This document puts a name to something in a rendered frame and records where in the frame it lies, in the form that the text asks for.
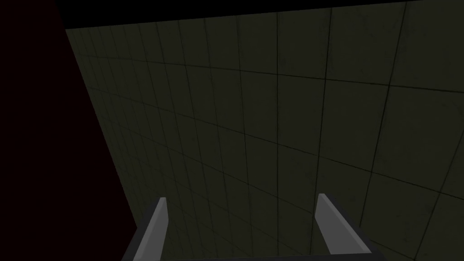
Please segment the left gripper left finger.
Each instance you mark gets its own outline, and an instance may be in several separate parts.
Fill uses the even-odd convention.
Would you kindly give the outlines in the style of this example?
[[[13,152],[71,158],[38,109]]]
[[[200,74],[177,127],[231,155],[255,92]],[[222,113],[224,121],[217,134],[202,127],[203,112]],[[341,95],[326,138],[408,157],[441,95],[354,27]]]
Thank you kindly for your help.
[[[166,198],[157,198],[143,213],[121,261],[160,261],[168,223]]]

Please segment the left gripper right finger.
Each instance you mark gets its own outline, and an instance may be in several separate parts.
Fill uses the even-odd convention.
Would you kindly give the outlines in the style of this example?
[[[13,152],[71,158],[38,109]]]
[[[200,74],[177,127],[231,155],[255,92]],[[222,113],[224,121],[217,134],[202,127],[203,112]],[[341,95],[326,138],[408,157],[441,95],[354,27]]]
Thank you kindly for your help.
[[[378,249],[332,195],[318,194],[314,217],[330,254],[378,255]]]

